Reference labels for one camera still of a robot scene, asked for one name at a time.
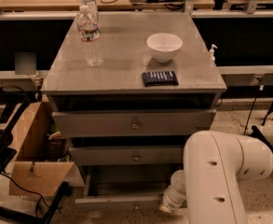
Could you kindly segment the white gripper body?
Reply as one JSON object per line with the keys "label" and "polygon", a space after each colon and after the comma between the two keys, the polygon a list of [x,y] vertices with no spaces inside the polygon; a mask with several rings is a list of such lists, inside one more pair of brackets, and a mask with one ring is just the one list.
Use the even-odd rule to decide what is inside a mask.
{"label": "white gripper body", "polygon": [[178,170],[171,176],[171,183],[164,191],[162,203],[174,211],[179,209],[185,200],[184,171]]}

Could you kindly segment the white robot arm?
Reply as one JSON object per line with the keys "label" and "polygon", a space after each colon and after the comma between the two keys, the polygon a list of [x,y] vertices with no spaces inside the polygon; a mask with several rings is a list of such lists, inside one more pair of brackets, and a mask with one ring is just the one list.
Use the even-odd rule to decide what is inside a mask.
{"label": "white robot arm", "polygon": [[183,163],[165,189],[161,211],[185,203],[189,224],[248,224],[238,182],[268,177],[273,153],[250,136],[202,131],[187,139]]}

